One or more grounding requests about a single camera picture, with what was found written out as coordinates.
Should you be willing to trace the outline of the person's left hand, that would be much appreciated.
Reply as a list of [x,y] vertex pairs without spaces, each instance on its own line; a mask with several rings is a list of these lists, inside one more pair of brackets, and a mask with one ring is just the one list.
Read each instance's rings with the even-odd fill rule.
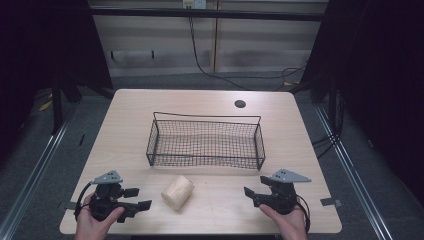
[[104,240],[108,234],[110,227],[119,219],[124,212],[123,207],[114,209],[109,216],[103,220],[96,220],[92,214],[88,204],[91,202],[92,195],[88,195],[84,201],[84,207],[81,209],[77,217],[77,226],[75,240]]

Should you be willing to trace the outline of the light wooden cylinder block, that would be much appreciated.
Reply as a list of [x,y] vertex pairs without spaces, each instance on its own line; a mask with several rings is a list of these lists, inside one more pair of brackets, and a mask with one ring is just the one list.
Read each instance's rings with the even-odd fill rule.
[[161,197],[169,207],[179,210],[190,197],[193,189],[193,183],[179,175],[161,192]]

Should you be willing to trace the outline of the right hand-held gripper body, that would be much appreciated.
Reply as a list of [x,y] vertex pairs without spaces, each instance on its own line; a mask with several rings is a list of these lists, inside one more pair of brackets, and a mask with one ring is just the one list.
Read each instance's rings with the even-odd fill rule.
[[299,182],[310,182],[311,179],[287,169],[280,169],[272,176],[267,176],[277,182],[276,187],[269,187],[271,193],[261,194],[263,196],[259,201],[252,200],[255,207],[265,204],[277,211],[279,214],[289,214],[295,206],[301,208],[305,215],[310,213],[308,204],[302,205],[299,199],[302,199],[295,190],[294,184]]

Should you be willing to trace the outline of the black metal stand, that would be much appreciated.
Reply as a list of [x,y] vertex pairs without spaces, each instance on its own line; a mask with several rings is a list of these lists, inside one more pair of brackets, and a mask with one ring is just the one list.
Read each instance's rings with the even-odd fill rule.
[[62,95],[60,79],[55,75],[52,81],[52,104],[53,104],[53,129],[52,134],[55,135],[63,124]]

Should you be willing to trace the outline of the black curtain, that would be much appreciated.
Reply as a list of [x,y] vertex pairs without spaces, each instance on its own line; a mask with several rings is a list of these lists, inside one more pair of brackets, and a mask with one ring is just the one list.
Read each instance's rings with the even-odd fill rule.
[[424,0],[328,0],[301,81],[340,91],[424,207]]
[[112,82],[88,0],[0,0],[0,166],[17,145],[37,91]]

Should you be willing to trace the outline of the silver floor rail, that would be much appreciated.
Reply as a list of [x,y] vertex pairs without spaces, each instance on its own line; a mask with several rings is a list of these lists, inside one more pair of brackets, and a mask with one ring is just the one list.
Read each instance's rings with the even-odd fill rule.
[[389,230],[386,221],[379,211],[374,200],[370,196],[362,178],[360,177],[355,165],[353,164],[343,142],[336,136],[330,127],[329,116],[321,104],[315,104],[314,108],[323,125],[326,135],[330,138],[331,146],[334,149],[346,175],[354,189],[354,192],[368,218],[378,240],[395,240]]
[[58,130],[49,138],[41,156],[35,165],[34,170],[29,175],[23,189],[20,191],[17,200],[8,211],[3,223],[0,225],[0,240],[12,240],[24,213],[28,209],[31,199],[38,188],[38,185],[44,176],[50,162],[55,155],[62,139],[67,131],[69,122],[75,115],[78,104],[73,104],[70,112],[67,114]]

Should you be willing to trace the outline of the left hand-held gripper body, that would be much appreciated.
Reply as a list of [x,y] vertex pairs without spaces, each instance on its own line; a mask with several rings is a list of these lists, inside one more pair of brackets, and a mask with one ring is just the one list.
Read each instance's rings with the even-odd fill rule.
[[116,170],[111,170],[91,181],[96,185],[96,190],[89,207],[96,220],[105,220],[115,208],[120,207],[118,199],[124,194],[122,182],[123,178]]

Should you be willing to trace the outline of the person's right hand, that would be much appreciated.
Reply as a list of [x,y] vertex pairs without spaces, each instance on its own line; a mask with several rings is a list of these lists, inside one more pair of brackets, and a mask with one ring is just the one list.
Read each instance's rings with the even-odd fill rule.
[[306,220],[303,211],[296,206],[286,215],[281,215],[271,207],[261,204],[259,209],[277,225],[284,240],[308,240]]

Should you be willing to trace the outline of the white wall outlet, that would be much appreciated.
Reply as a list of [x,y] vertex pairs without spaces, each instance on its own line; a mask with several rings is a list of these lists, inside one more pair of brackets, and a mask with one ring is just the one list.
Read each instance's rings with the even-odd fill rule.
[[182,6],[184,9],[205,10],[207,8],[207,0],[182,0]]

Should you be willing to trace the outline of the black horizontal metal bar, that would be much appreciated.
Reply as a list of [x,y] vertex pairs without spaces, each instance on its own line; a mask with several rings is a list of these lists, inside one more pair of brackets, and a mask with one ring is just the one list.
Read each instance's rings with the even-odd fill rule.
[[204,9],[171,9],[171,8],[123,8],[94,6],[89,8],[92,15],[108,16],[149,16],[149,17],[187,17],[215,19],[248,19],[248,20],[284,20],[321,22],[323,14],[290,13],[290,12],[259,12],[236,10],[204,10]]

